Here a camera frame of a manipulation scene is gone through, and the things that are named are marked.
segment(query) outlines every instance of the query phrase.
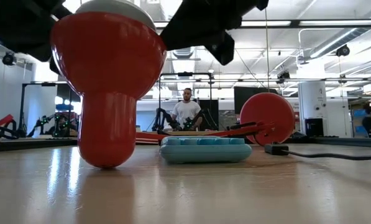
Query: fluorescent light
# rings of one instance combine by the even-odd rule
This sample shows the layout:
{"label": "fluorescent light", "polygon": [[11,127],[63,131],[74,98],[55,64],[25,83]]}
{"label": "fluorescent light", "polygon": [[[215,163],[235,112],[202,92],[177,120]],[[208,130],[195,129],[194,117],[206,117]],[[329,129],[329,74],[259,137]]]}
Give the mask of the fluorescent light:
{"label": "fluorescent light", "polygon": [[242,21],[243,26],[288,26],[291,21]]}
{"label": "fluorescent light", "polygon": [[[160,21],[154,22],[155,27],[158,29],[165,28],[168,22]],[[288,26],[291,24],[291,21],[242,21],[242,27],[255,26],[255,27],[264,27],[264,26]]]}
{"label": "fluorescent light", "polygon": [[54,16],[54,15],[51,15],[51,18],[56,22],[56,21],[59,21],[59,19],[56,17],[56,16]]}
{"label": "fluorescent light", "polygon": [[233,80],[233,79],[220,79],[218,82],[238,82],[239,80]]}
{"label": "fluorescent light", "polygon": [[156,28],[165,28],[168,22],[154,22]]}
{"label": "fluorescent light", "polygon": [[160,82],[176,83],[176,82],[196,82],[196,80],[161,80]]}
{"label": "fluorescent light", "polygon": [[300,26],[367,26],[371,25],[371,20],[344,20],[344,21],[301,21]]}

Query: ceiling pipe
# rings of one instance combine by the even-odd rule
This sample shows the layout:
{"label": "ceiling pipe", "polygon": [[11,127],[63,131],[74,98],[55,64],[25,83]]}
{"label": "ceiling pipe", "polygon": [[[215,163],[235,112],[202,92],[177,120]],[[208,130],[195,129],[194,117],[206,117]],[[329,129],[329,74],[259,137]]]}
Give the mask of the ceiling pipe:
{"label": "ceiling pipe", "polygon": [[351,30],[344,30],[337,35],[338,37],[335,40],[332,40],[330,43],[328,43],[330,40],[326,41],[325,43],[311,50],[309,52],[309,55],[305,56],[305,60],[311,60],[314,58],[325,56],[330,52],[337,50],[339,47],[346,45],[346,43],[349,43],[357,37],[360,37],[361,35],[367,33],[370,30],[371,28],[353,28]]}
{"label": "ceiling pipe", "polygon": [[[297,19],[301,19],[301,17],[303,17],[304,14],[306,14],[306,12],[316,3],[317,0],[312,0],[297,16]],[[288,30],[284,30],[283,32],[281,32],[277,38],[272,41],[271,44],[273,44],[279,37],[283,36],[284,34],[286,34],[286,32],[288,32]],[[292,58],[291,56],[287,57],[286,59],[284,59],[283,61],[281,61],[278,65],[276,65],[274,67],[273,70],[271,70],[269,72],[269,74],[271,74],[273,71],[275,71],[276,69],[278,69],[279,67],[281,67],[289,58]]]}

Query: cable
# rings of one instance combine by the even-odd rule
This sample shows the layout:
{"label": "cable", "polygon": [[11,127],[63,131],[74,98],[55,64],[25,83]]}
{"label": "cable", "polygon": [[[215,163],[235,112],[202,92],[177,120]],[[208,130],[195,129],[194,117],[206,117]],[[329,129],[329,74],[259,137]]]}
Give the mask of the cable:
{"label": "cable", "polygon": [[153,118],[152,122],[149,124],[148,128],[146,129],[146,131],[148,131],[149,127],[153,124],[153,122],[155,121],[156,117]]}
{"label": "cable", "polygon": [[237,51],[237,49],[235,49],[235,51],[236,51],[236,53],[238,54],[238,56],[239,56],[239,58],[240,58],[240,60],[242,61],[242,63],[245,65],[245,67],[247,68],[247,70],[249,71],[249,73],[253,76],[253,78],[255,79],[255,80],[257,80],[264,88],[265,88],[265,86],[262,84],[262,82],[260,82],[260,80],[258,79],[258,78],[256,78],[254,75],[253,75],[253,73],[252,73],[252,71],[250,71],[250,69],[248,68],[248,66],[246,65],[246,63],[245,63],[245,61],[243,61],[243,59],[242,59],[242,57],[240,56],[240,53]]}
{"label": "cable", "polygon": [[[341,59],[339,57],[339,69],[340,69],[340,74],[341,74]],[[346,107],[345,104],[344,104],[344,89],[343,89],[343,82],[340,83],[340,89],[341,89],[341,100],[342,100],[342,112],[344,112],[344,108]],[[346,115],[344,114],[344,130],[346,131],[346,135],[347,135],[347,120],[346,120]]]}
{"label": "cable", "polygon": [[220,126],[223,128],[223,130],[226,130],[226,128],[224,127],[224,125],[222,125],[220,122],[218,122],[220,124]]}
{"label": "cable", "polygon": [[282,151],[289,153],[291,155],[294,155],[294,156],[300,156],[304,158],[336,158],[336,159],[346,159],[346,160],[351,160],[351,161],[371,160],[371,155],[370,156],[348,156],[348,155],[334,154],[334,153],[301,154],[301,153],[291,152],[291,151],[286,151],[286,150],[282,150]]}
{"label": "cable", "polygon": [[255,137],[255,134],[253,134],[253,138],[254,138],[255,143],[257,143],[259,146],[264,147],[263,144],[259,143],[259,140],[257,140],[257,138]]}
{"label": "cable", "polygon": [[268,81],[268,92],[270,92],[270,58],[269,58],[269,44],[268,44],[268,18],[267,18],[267,8],[265,8],[265,38],[267,43],[267,81]]}

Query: ceiling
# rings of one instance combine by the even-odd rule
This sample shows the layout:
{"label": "ceiling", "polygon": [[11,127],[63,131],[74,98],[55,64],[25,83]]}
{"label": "ceiling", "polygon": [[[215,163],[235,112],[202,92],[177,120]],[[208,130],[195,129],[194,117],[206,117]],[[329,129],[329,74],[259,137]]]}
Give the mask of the ceiling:
{"label": "ceiling", "polygon": [[[81,3],[88,0],[66,0],[63,5],[75,12]],[[167,21],[174,15],[181,0],[129,0],[145,10],[154,21]],[[293,20],[293,19],[370,19],[371,0],[270,0],[266,11],[254,9],[244,16],[244,20]],[[208,72],[214,70],[216,80],[234,80],[233,82],[216,81],[213,88],[232,88],[233,86],[265,86],[279,88],[284,95],[296,93],[297,82],[278,85],[268,82],[277,78],[281,72],[288,71],[291,78],[338,78],[371,77],[371,29],[363,35],[353,36],[345,42],[350,48],[346,57],[329,56],[309,60],[309,64],[300,65],[297,56],[322,50],[351,29],[301,30],[301,29],[238,29],[229,33],[236,42],[233,61],[222,66],[204,49],[195,48],[192,60],[168,60],[163,73]],[[256,78],[259,82],[237,82],[238,79]],[[369,82],[348,82],[343,86],[345,91],[355,91]],[[181,87],[177,83],[163,83],[171,90]],[[339,94],[338,82],[326,82],[328,92]],[[194,82],[193,88],[209,88],[207,82]]]}

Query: blue plastic container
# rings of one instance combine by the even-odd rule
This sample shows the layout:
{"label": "blue plastic container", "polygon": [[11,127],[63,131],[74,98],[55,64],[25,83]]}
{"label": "blue plastic container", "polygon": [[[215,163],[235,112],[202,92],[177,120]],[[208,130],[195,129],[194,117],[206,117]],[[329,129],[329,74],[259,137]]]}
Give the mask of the blue plastic container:
{"label": "blue plastic container", "polygon": [[216,136],[170,136],[160,147],[160,155],[168,163],[239,162],[251,153],[244,139]]}

